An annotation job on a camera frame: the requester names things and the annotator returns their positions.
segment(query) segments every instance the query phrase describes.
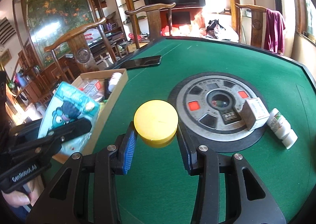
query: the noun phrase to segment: maroon cloth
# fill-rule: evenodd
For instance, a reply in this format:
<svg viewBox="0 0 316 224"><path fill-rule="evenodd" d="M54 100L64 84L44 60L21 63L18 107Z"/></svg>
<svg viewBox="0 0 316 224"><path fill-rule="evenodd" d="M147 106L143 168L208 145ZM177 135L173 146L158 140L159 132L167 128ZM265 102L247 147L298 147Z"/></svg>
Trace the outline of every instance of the maroon cloth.
<svg viewBox="0 0 316 224"><path fill-rule="evenodd" d="M279 11L267 9L267 29L265 31L264 49L274 53L284 53L285 21Z"/></svg>

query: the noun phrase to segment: flower painting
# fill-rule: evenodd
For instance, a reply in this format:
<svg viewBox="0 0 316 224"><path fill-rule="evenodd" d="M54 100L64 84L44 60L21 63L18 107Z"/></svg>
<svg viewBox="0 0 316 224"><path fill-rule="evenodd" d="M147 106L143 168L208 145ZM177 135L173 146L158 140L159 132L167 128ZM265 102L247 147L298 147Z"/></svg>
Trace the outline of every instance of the flower painting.
<svg viewBox="0 0 316 224"><path fill-rule="evenodd" d="M54 61L50 52L44 52L44 47L70 30L94 21L88 0L22 0L22 8L31 40L44 68ZM67 43L55 50L57 58L69 51Z"/></svg>

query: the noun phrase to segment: cartoon character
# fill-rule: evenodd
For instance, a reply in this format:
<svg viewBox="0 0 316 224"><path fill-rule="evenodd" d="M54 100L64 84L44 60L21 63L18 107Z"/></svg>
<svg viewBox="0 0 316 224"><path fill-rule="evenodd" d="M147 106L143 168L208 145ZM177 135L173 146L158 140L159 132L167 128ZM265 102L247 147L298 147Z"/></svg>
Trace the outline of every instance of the cartoon character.
<svg viewBox="0 0 316 224"><path fill-rule="evenodd" d="M80 111L75 105L69 101L64 101L61 107L57 107L55 111L53 111L53 128L60 127L65 125L75 119L80 115Z"/></svg>

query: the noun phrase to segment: white bottle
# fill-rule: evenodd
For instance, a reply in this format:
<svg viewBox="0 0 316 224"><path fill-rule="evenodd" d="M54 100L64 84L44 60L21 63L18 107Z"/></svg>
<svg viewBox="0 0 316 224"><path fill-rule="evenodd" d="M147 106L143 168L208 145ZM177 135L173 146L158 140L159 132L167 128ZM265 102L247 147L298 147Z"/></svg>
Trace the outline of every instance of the white bottle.
<svg viewBox="0 0 316 224"><path fill-rule="evenodd" d="M291 129L290 123L274 108L270 112L270 117L267 120L268 126L274 132L274 134L282 141L286 149L289 149L297 140L297 135Z"/></svg>
<svg viewBox="0 0 316 224"><path fill-rule="evenodd" d="M121 78L122 74L120 72L115 72L112 74L112 77L109 81L109 87L108 87L108 90L110 92L113 92L116 84L118 83L119 79Z"/></svg>

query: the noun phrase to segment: green felt table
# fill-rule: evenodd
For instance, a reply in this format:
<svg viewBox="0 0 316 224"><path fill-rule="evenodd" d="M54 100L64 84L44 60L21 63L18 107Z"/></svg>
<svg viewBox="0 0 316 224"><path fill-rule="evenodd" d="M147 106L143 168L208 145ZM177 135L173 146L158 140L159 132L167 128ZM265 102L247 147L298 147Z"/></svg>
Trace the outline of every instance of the green felt table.
<svg viewBox="0 0 316 224"><path fill-rule="evenodd" d="M167 101L170 91L188 76L226 72L245 79L277 108L298 135L286 150L267 129L253 146L240 153L252 165L280 206L287 221L300 210L316 183L314 110L316 95L302 67L281 57L232 43L163 39L134 58L162 55L157 67L132 69L95 147L95 152L126 132L137 108L146 101ZM225 220L225 181L220 175L220 219ZM150 148L141 139L132 167L116 177L123 224L190 223L198 176L184 169L177 140L165 148Z"/></svg>

